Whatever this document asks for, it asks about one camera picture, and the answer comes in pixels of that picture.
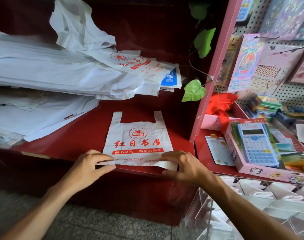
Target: calculator button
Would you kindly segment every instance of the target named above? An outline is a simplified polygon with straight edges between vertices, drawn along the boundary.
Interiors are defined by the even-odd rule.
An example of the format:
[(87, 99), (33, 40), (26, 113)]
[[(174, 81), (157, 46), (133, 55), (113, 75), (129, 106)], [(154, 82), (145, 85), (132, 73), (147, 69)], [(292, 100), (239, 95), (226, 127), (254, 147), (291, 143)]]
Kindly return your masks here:
[(257, 136), (251, 136), (251, 139), (257, 141), (259, 138)]

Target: artificial leaf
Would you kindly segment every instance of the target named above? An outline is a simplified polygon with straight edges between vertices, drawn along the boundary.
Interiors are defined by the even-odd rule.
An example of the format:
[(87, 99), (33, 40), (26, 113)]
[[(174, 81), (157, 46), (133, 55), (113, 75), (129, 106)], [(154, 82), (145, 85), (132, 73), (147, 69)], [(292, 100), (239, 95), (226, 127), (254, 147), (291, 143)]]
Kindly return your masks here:
[(210, 4), (207, 3), (189, 3), (189, 8), (192, 17), (195, 19), (198, 19), (199, 21), (206, 18), (206, 15), (208, 13), (208, 7)]
[(198, 79), (190, 81), (184, 88), (182, 102), (198, 101), (206, 95), (206, 89)]
[(206, 57), (211, 50), (211, 40), (216, 28), (202, 30), (194, 40), (194, 47), (198, 50), (199, 57)]

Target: clear acrylic display case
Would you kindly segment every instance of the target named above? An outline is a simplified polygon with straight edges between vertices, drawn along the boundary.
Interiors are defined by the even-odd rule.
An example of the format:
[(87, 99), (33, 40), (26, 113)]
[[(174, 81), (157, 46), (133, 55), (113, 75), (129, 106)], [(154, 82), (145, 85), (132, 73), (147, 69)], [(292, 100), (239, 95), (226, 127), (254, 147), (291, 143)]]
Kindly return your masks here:
[[(233, 176), (220, 177), (239, 195), (304, 239), (304, 186)], [(180, 224), (180, 239), (243, 238), (214, 200), (199, 188)]]

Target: blue and white package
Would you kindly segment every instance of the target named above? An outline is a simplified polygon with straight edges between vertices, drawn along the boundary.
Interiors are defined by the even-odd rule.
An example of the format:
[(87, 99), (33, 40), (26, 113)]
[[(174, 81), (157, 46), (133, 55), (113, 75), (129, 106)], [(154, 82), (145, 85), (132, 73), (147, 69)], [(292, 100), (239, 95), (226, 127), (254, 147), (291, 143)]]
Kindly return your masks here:
[(166, 88), (181, 88), (181, 75), (179, 67), (174, 68), (170, 73), (166, 74), (166, 77), (162, 80), (160, 87)]

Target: bag handle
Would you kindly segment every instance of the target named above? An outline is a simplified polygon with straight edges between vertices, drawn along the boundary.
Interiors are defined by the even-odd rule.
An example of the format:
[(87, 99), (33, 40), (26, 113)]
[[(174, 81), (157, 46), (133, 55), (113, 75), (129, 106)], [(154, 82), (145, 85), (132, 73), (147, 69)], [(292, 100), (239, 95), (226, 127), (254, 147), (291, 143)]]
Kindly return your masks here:
[(161, 111), (154, 111), (155, 121), (164, 121)]
[(112, 117), (112, 123), (120, 123), (122, 118), (122, 112), (114, 112)]

